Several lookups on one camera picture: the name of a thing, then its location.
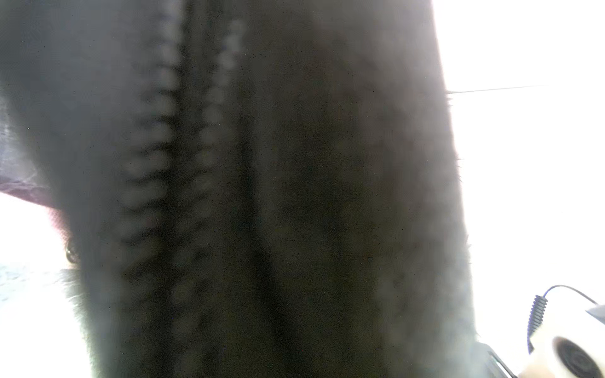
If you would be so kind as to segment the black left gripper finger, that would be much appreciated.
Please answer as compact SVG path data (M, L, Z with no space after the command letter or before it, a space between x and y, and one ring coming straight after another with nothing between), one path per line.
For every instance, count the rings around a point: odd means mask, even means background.
M496 354L496 352L485 343L478 343L477 347L482 357L484 377L487 378L516 378L517 376Z

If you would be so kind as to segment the black fabric backpack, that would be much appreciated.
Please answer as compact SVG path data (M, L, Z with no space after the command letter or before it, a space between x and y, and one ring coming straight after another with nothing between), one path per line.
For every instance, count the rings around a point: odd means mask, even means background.
M104 377L481 377L429 1L4 1Z

